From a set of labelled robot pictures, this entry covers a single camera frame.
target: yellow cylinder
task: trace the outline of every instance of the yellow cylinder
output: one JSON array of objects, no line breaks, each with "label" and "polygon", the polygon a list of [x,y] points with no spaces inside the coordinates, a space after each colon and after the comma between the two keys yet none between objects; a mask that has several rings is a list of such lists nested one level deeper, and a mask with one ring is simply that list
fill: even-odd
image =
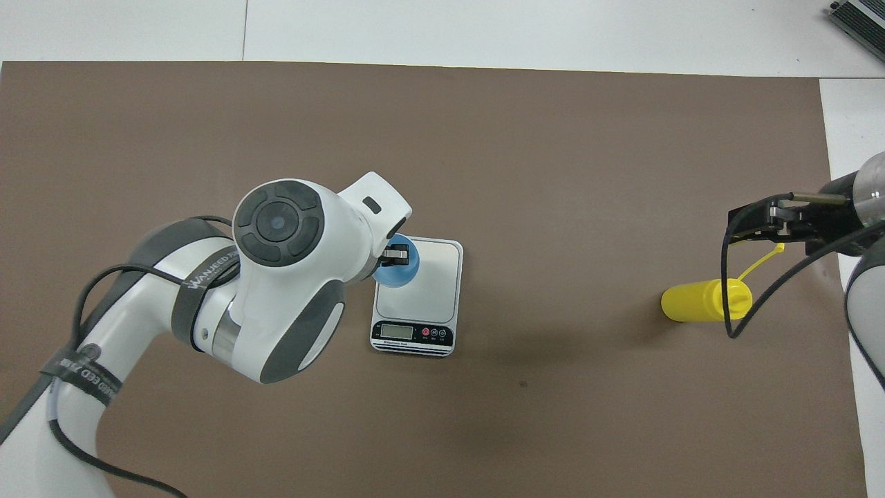
[{"label": "yellow cylinder", "polygon": [[[661,309],[676,322],[721,322],[722,283],[705,280],[692,284],[674,285],[661,296]],[[736,278],[728,279],[728,311],[735,320],[743,318],[753,304],[750,287]]]}]

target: blue round object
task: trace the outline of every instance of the blue round object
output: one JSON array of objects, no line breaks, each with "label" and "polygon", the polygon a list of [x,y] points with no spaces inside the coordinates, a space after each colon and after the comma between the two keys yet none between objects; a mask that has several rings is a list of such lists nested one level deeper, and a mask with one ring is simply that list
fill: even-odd
[{"label": "blue round object", "polygon": [[415,244],[405,235],[395,234],[388,242],[388,245],[393,244],[406,244],[409,246],[409,264],[379,267],[375,270],[373,277],[376,282],[385,287],[397,288],[412,281],[415,275],[418,274],[418,266],[421,261],[418,256],[418,247],[415,247]]}]

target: kitchen scale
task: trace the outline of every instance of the kitchen scale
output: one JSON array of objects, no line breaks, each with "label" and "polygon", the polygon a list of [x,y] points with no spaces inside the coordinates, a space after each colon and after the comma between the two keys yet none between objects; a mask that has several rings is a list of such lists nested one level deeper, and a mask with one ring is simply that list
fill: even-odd
[{"label": "kitchen scale", "polygon": [[[454,240],[399,234],[390,243],[410,244],[410,265],[417,271],[387,267],[375,272],[369,342],[387,353],[448,356],[455,349],[464,248]],[[386,278],[388,270],[411,271],[414,276]]]}]

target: black velcro strap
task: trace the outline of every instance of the black velcro strap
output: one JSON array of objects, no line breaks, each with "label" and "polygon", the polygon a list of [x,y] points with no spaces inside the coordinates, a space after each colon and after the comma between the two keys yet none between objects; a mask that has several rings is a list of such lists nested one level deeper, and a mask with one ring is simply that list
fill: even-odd
[{"label": "black velcro strap", "polygon": [[178,340],[202,352],[194,342],[194,323],[200,306],[203,305],[203,299],[212,282],[239,262],[240,255],[236,247],[229,245],[206,258],[184,279],[172,308],[172,332]]},{"label": "black velcro strap", "polygon": [[105,406],[117,397],[123,383],[91,358],[67,348],[59,349],[40,371],[76,385]]}]

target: round button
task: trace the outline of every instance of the round button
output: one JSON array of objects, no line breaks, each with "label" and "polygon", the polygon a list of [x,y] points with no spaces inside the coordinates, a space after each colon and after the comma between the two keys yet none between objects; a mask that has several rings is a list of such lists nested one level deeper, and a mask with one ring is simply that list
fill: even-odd
[{"label": "round button", "polygon": [[261,237],[282,242],[298,230],[298,212],[285,202],[272,202],[261,208],[255,224]]}]

